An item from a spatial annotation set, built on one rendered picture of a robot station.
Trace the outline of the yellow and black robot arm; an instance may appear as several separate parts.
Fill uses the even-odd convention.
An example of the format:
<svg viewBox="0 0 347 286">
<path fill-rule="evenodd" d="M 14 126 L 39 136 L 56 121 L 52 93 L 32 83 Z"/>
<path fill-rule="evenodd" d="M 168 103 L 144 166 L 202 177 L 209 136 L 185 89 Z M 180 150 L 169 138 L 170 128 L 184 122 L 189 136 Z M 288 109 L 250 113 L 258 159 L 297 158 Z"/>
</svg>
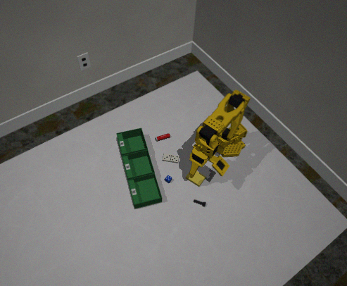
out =
<svg viewBox="0 0 347 286">
<path fill-rule="evenodd" d="M 215 111 L 203 122 L 203 126 L 198 127 L 195 143 L 206 156 L 212 158 L 216 152 L 223 157 L 240 154 L 241 149 L 246 146 L 241 141 L 246 130 L 240 123 L 250 99 L 240 91 L 234 90 L 218 104 Z M 230 123 L 230 128 L 227 128 Z"/>
</svg>

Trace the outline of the grey domino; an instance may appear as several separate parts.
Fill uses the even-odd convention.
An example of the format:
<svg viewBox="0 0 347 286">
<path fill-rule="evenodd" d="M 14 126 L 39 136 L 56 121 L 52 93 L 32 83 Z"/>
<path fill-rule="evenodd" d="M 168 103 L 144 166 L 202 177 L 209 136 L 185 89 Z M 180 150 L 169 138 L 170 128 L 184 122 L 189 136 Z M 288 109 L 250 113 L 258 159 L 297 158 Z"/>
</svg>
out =
<svg viewBox="0 0 347 286">
<path fill-rule="evenodd" d="M 172 162 L 172 163 L 178 163 L 179 156 L 172 155 L 172 154 L 164 154 L 163 155 L 163 161 Z"/>
</svg>

